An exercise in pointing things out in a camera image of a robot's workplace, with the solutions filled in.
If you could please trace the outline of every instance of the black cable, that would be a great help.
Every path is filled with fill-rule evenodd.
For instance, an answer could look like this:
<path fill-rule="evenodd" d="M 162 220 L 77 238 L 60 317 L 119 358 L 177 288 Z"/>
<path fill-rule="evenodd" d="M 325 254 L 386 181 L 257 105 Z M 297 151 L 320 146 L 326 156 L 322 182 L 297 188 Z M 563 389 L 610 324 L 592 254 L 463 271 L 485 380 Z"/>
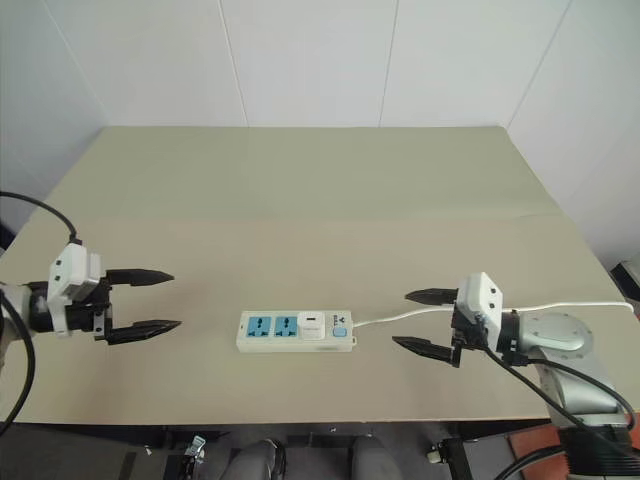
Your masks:
<path fill-rule="evenodd" d="M 53 213 L 69 229 L 69 242 L 79 243 L 78 232 L 76 231 L 76 227 L 73 226 L 73 223 L 71 223 L 71 220 L 69 220 L 67 217 L 65 217 L 62 213 L 60 213 L 55 208 L 53 208 L 53 207 L 47 205 L 46 203 L 41 202 L 40 200 L 37 200 L 35 198 L 29 197 L 27 195 L 22 195 L 21 193 L 3 192 L 3 191 L 0 190 L 0 197 L 15 198 L 15 199 L 18 199 L 18 200 L 22 200 L 23 202 L 32 203 L 33 205 L 37 205 L 38 207 L 44 208 L 48 212 Z"/>
<path fill-rule="evenodd" d="M 565 408 L 562 407 L 562 405 L 560 405 L 553 398 L 551 398 L 549 395 L 544 393 L 542 391 L 542 389 L 540 389 L 535 383 L 533 383 L 527 377 L 522 375 L 520 372 L 516 371 L 510 365 L 507 365 L 502 360 L 500 360 L 497 357 L 497 355 L 491 351 L 490 348 L 485 347 L 484 351 L 485 351 L 485 353 L 487 355 L 489 355 L 489 358 L 491 360 L 493 360 L 495 363 L 500 365 L 500 367 L 505 369 L 507 372 L 509 372 L 511 375 L 516 377 L 518 380 L 520 380 L 522 383 L 524 383 L 527 387 L 529 387 L 531 390 L 533 390 L 540 398 L 542 398 L 545 402 L 547 402 L 547 404 L 549 404 L 560 415 L 562 415 L 567 420 L 569 420 L 571 423 L 573 423 L 576 426 L 576 428 L 578 428 L 579 430 L 582 430 L 583 432 L 591 435 L 592 437 L 596 438 L 600 442 L 606 444 L 610 449 L 615 450 L 616 452 L 618 452 L 618 453 L 620 453 L 622 455 L 625 455 L 625 456 L 628 456 L 628 457 L 631 457 L 631 458 L 640 459 L 640 456 L 638 456 L 634 451 L 628 451 L 628 450 L 625 450 L 625 449 L 621 448 L 618 444 L 616 444 L 616 443 L 614 443 L 614 442 L 612 442 L 610 440 L 607 440 L 606 438 L 604 438 L 599 433 L 596 433 L 591 428 L 587 427 L 584 423 L 582 423 L 582 421 L 579 418 L 577 418 L 576 416 L 574 416 L 571 413 L 569 413 Z"/>
<path fill-rule="evenodd" d="M 564 453 L 564 448 L 561 445 L 554 445 L 552 447 L 544 447 L 538 450 L 535 450 L 531 453 L 528 453 L 522 458 L 519 458 L 507 468 L 505 468 L 502 472 L 498 474 L 495 480 L 506 480 L 511 475 L 518 473 L 521 470 L 524 470 L 530 465 L 534 463 L 541 462 L 542 460 L 546 460 L 551 457 L 555 457 L 556 455 L 560 455 Z"/>
<path fill-rule="evenodd" d="M 593 385 L 594 387 L 599 388 L 600 390 L 602 390 L 603 392 L 607 393 L 608 395 L 611 395 L 613 398 L 615 398 L 618 403 L 620 405 L 622 405 L 624 407 L 624 409 L 627 411 L 627 413 L 630 416 L 629 419 L 629 424 L 627 425 L 627 429 L 629 431 L 633 430 L 636 426 L 636 414 L 633 411 L 633 407 L 631 406 L 631 404 L 629 402 L 627 402 L 627 400 L 625 400 L 625 398 L 620 395 L 618 392 L 616 392 L 613 388 L 605 385 L 604 383 L 596 380 L 593 377 L 590 377 L 589 375 L 582 373 L 579 370 L 576 370 L 575 368 L 571 368 L 571 367 L 567 367 L 566 365 L 563 365 L 561 363 L 557 363 L 551 360 L 546 360 L 544 358 L 530 358 L 529 359 L 529 363 L 533 363 L 535 365 L 545 365 L 547 367 L 551 367 L 551 368 L 555 368 L 558 370 L 562 370 L 563 372 L 567 372 L 571 375 L 574 375 L 576 377 L 578 377 L 581 380 L 584 380 L 587 383 L 590 383 L 591 385 Z"/>
<path fill-rule="evenodd" d="M 6 420 L 4 421 L 2 426 L 0 426 L 0 436 L 2 436 L 18 416 L 18 413 L 20 413 L 20 409 L 22 409 L 22 406 L 24 405 L 24 402 L 27 400 L 27 396 L 31 391 L 31 385 L 33 385 L 33 377 L 35 376 L 36 372 L 36 353 L 33 349 L 31 335 L 29 335 L 26 325 L 20 318 L 18 312 L 16 312 L 16 309 L 13 308 L 13 305 L 11 305 L 11 302 L 7 300 L 7 297 L 4 296 L 4 292 L 2 292 L 2 290 L 0 290 L 0 305 L 2 305 L 9 313 L 11 321 L 18 331 L 20 338 L 22 338 L 22 341 L 24 342 L 24 348 L 27 351 L 27 376 L 24 380 L 24 386 L 22 387 L 22 392 L 20 392 L 18 400 L 16 400 L 16 403 L 11 409 L 11 412 L 9 412 Z"/>

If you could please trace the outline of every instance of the table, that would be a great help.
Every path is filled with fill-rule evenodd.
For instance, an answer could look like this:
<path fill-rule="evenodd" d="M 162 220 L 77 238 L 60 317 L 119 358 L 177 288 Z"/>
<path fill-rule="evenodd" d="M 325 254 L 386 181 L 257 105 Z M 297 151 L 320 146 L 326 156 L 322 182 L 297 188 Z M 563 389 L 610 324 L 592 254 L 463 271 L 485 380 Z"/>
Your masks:
<path fill-rule="evenodd" d="M 486 271 L 505 306 L 621 300 L 573 223 L 504 129 L 130 128 L 102 131 L 48 201 L 106 268 L 175 275 L 116 287 L 114 322 L 181 320 L 107 346 L 35 337 L 36 380 L 18 421 L 231 424 L 547 417 L 541 400 L 478 352 L 460 369 L 392 335 L 448 343 L 446 313 L 362 327 L 352 353 L 240 354 L 242 310 L 350 309 L 355 321 L 417 305 Z M 36 212 L 0 278 L 47 278 L 66 232 Z M 593 330 L 615 385 L 640 405 L 630 359 L 640 325 L 619 307 L 570 308 Z M 24 376 L 15 342 L 2 415 Z M 536 378 L 533 369 L 530 378 Z"/>

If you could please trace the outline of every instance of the white power strip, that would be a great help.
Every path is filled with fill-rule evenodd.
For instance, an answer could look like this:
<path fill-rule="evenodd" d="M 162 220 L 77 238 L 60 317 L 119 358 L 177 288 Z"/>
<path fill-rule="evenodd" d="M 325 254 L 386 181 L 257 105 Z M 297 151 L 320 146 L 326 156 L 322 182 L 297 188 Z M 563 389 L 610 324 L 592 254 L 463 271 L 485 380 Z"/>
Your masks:
<path fill-rule="evenodd" d="M 348 310 L 242 312 L 236 336 L 244 353 L 350 352 L 355 344 Z"/>

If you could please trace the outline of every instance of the robotic arm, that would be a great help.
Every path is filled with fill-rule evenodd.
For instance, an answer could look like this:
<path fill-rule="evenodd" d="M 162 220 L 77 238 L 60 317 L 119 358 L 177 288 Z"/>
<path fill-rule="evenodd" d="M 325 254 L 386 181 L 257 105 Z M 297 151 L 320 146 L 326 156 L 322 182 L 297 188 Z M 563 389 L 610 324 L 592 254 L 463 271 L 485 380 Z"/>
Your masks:
<path fill-rule="evenodd" d="M 76 229 L 60 212 L 39 200 L 25 195 L 2 192 L 10 197 L 38 205 L 56 215 L 69 228 L 69 243 L 53 261 L 48 281 L 26 285 L 7 285 L 0 282 L 0 370 L 9 343 L 24 341 L 28 366 L 27 377 L 18 401 L 0 426 L 2 435 L 11 425 L 24 404 L 35 372 L 35 352 L 31 336 L 55 332 L 68 337 L 74 330 L 92 332 L 96 340 L 109 345 L 136 342 L 168 332 L 181 322 L 145 320 L 130 327 L 114 328 L 109 293 L 113 285 L 133 287 L 155 285 L 173 280 L 171 275 L 155 270 L 107 270 L 101 276 L 100 256 L 89 253 L 76 236 Z"/>
<path fill-rule="evenodd" d="M 469 276 L 457 290 L 420 290 L 406 298 L 428 305 L 454 303 L 452 346 L 415 337 L 393 340 L 454 367 L 460 366 L 463 349 L 483 350 L 536 390 L 559 429 L 569 479 L 640 479 L 640 460 L 629 435 L 635 419 L 627 423 L 622 407 L 631 414 L 633 410 L 613 390 L 582 321 L 565 313 L 503 312 L 502 292 L 485 273 Z M 541 389 L 513 369 L 528 364 L 536 365 Z"/>

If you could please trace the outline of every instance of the white wall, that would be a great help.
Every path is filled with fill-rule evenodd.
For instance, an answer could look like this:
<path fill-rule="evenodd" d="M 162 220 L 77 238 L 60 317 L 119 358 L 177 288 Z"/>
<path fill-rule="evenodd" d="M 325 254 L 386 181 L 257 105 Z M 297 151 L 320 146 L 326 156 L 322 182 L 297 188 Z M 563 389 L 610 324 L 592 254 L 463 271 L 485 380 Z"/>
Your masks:
<path fill-rule="evenodd" d="M 640 250 L 637 25 L 636 0 L 0 0 L 0 186 L 43 198 L 104 125 L 498 124 L 611 265 Z"/>

